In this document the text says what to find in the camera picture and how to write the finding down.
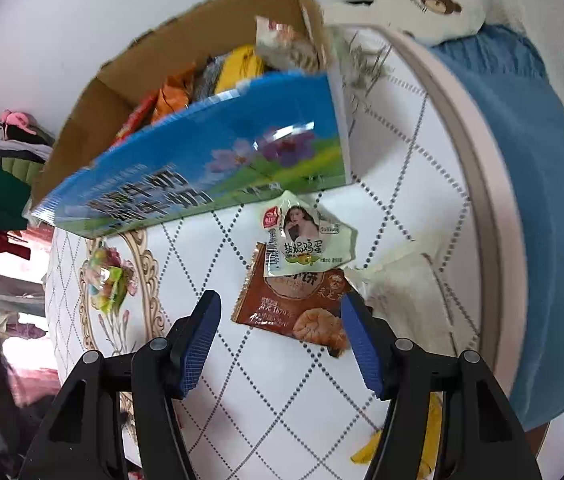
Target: yellow wrapper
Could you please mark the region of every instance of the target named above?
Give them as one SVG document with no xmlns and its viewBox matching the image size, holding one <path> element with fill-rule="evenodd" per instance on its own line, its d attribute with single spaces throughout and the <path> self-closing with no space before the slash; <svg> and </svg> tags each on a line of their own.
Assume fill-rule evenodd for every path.
<svg viewBox="0 0 564 480">
<path fill-rule="evenodd" d="M 264 61 L 255 55 L 252 45 L 244 45 L 233 50 L 224 61 L 222 73 L 215 86 L 215 93 L 219 94 L 235 86 L 245 79 L 253 79 L 264 73 Z"/>
<path fill-rule="evenodd" d="M 431 474 L 437 461 L 437 450 L 440 445 L 440 432 L 442 431 L 442 402 L 437 394 L 431 394 L 428 402 L 428 421 L 426 423 L 426 436 L 422 449 L 422 460 L 417 472 L 417 480 L 422 480 Z M 375 455 L 380 443 L 381 431 L 375 433 L 366 446 L 351 457 L 356 464 L 367 464 Z"/>
</svg>

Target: screw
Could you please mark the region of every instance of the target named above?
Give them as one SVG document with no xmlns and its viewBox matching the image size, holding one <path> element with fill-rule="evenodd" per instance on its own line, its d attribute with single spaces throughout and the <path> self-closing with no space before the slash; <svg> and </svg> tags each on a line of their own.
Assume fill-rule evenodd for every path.
<svg viewBox="0 0 564 480">
<path fill-rule="evenodd" d="M 413 342 L 405 337 L 400 337 L 395 341 L 395 346 L 402 352 L 408 352 L 413 349 Z"/>
<path fill-rule="evenodd" d="M 479 363 L 479 354 L 475 350 L 466 350 L 464 352 L 464 359 L 469 363 Z"/>
<path fill-rule="evenodd" d="M 99 358 L 100 358 L 99 352 L 97 352 L 96 350 L 89 350 L 88 352 L 86 352 L 86 354 L 82 356 L 82 361 L 84 361 L 85 364 L 90 365 L 91 363 L 97 361 Z"/>
<path fill-rule="evenodd" d="M 164 350 L 169 344 L 163 337 L 156 337 L 153 341 L 149 343 L 151 350 Z"/>
</svg>

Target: blue towel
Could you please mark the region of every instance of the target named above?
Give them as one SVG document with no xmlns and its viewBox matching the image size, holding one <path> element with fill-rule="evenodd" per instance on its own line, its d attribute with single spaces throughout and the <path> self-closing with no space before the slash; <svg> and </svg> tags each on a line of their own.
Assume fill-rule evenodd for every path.
<svg viewBox="0 0 564 480">
<path fill-rule="evenodd" d="M 529 40 L 485 25 L 433 52 L 486 118 L 522 219 L 528 314 L 510 401 L 524 428 L 564 411 L 564 107 Z"/>
</svg>

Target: pile of clothes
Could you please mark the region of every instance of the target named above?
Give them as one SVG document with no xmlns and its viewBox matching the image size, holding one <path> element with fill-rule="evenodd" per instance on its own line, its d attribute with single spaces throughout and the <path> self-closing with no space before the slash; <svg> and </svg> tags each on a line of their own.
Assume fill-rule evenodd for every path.
<svg viewBox="0 0 564 480">
<path fill-rule="evenodd" d="M 0 253 L 30 260 L 30 249 L 12 243 L 29 222 L 31 184 L 52 152 L 53 139 L 33 126 L 28 116 L 5 110 L 0 118 L 4 135 L 0 139 Z"/>
</svg>

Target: orange snack bag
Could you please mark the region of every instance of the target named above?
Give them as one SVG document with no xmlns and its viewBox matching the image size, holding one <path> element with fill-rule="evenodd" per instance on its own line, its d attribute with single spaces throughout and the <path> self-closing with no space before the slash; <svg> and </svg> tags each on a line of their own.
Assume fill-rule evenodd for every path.
<svg viewBox="0 0 564 480">
<path fill-rule="evenodd" d="M 159 89 L 151 124 L 188 106 L 194 79 L 195 63 L 190 63 L 182 72 L 168 76 Z"/>
</svg>

